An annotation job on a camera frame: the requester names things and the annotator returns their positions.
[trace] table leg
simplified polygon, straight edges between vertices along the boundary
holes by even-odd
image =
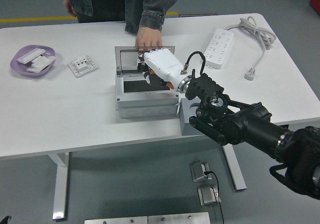
[[[228,162],[235,189],[237,191],[247,189],[233,146],[231,144],[227,144],[222,147],[226,161]]]
[[[64,219],[66,217],[69,152],[49,154],[48,156],[57,164],[52,219]]]

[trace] black robotic arm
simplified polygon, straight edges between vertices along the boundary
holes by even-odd
[[[202,58],[197,78],[195,70],[192,75],[187,74],[189,61],[195,54]],[[320,129],[308,126],[290,131],[271,123],[272,114],[261,102],[246,104],[231,100],[223,93],[223,87],[203,73],[206,58],[200,51],[193,52],[185,65],[165,48],[144,53],[141,61],[159,77],[151,85],[170,83],[169,87],[185,93],[187,99],[201,99],[196,116],[189,119],[194,128],[221,145],[249,143],[281,163],[269,169],[278,181],[296,193],[320,200]],[[285,168],[285,175],[277,172]]]

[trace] transparent lid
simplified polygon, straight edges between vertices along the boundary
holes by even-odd
[[[174,46],[162,46],[161,48],[169,49],[172,54],[175,53]],[[155,47],[136,47],[136,46],[116,46],[115,62],[116,74],[118,76],[141,76],[138,71],[139,56],[143,53],[155,50]]]

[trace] denim jacket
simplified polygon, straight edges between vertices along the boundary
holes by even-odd
[[[162,30],[167,10],[177,0],[124,0],[125,31],[136,34],[139,27]],[[82,14],[92,16],[91,0],[70,0],[71,6]]]

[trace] white cable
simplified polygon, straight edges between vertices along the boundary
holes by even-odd
[[[260,58],[256,61],[253,67],[246,72],[244,78],[252,81],[256,74],[256,68],[260,63],[261,59],[264,57],[267,50],[270,49],[271,45],[277,39],[276,35],[272,33],[270,30],[257,26],[255,19],[252,16],[249,16],[247,19],[240,18],[240,23],[238,25],[229,26],[226,30],[230,30],[233,28],[240,28],[248,31],[256,38],[258,38],[259,42],[262,44],[263,53]]]

